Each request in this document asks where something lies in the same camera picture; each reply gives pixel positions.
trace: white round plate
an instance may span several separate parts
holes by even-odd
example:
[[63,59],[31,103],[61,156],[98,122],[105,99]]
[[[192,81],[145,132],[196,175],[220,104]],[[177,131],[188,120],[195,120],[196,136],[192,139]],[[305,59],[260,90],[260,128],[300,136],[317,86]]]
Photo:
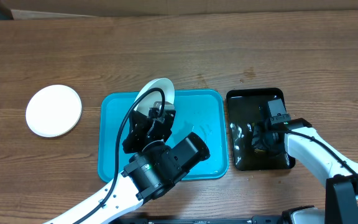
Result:
[[[151,88],[161,88],[165,95],[165,101],[173,104],[175,101],[175,88],[173,87],[173,83],[171,80],[167,78],[156,78],[154,80],[149,81],[139,92],[135,101],[143,95],[147,90]],[[147,95],[139,104],[135,107],[135,111],[139,111],[142,114],[148,116],[149,109],[153,107],[156,101],[161,101],[161,93],[153,92]]]
[[31,98],[25,120],[35,134],[52,138],[74,128],[81,111],[81,99],[76,91],[65,85],[51,85]]

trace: black cable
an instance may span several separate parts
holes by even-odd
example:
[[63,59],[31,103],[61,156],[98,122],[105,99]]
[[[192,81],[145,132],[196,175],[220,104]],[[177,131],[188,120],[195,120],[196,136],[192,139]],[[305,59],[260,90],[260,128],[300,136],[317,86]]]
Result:
[[119,156],[119,141],[121,140],[121,135],[122,132],[124,130],[125,127],[125,123],[127,122],[129,115],[132,113],[132,111],[135,109],[135,107],[150,93],[155,92],[155,91],[159,91],[161,93],[161,99],[162,99],[162,103],[161,103],[161,109],[160,112],[158,114],[158,117],[162,116],[162,113],[164,112],[164,107],[165,107],[165,95],[164,95],[164,91],[160,88],[151,88],[149,90],[147,90],[145,93],[143,93],[137,100],[135,100],[134,104],[131,106],[131,108],[129,108],[127,114],[125,115],[124,119],[122,120],[122,123],[118,129],[118,133],[117,133],[117,139],[116,139],[116,151],[115,151],[115,166],[114,166],[114,177],[113,177],[113,181],[110,187],[109,192],[107,193],[107,195],[105,196],[105,198],[99,203],[98,206],[96,206],[92,211],[90,211],[88,214],[86,214],[84,217],[80,218],[77,222],[74,222],[74,224],[79,224],[83,221],[85,221],[87,218],[89,218],[90,216],[92,216],[96,211],[99,210],[99,208],[103,207],[104,204],[107,202],[107,200],[109,199],[110,195],[112,194],[116,183],[117,183],[117,178],[118,178],[118,156]]
[[335,152],[333,152],[327,145],[325,145],[324,143],[322,143],[321,141],[315,139],[314,137],[310,137],[308,135],[302,134],[302,133],[298,133],[295,131],[267,131],[266,133],[283,133],[283,134],[294,134],[297,136],[301,136],[304,137],[306,139],[309,139],[310,141],[313,141],[317,144],[319,144],[321,147],[323,147],[323,149],[325,149],[328,153],[330,153],[330,155],[333,156],[333,158],[335,158],[343,167],[345,167],[347,169],[347,171],[349,171],[357,180],[358,180],[358,173],[356,173],[351,167],[349,167],[349,165],[347,165],[347,163],[345,161],[343,161]]
[[251,147],[256,147],[259,144],[259,140],[257,140],[254,144],[251,145]]

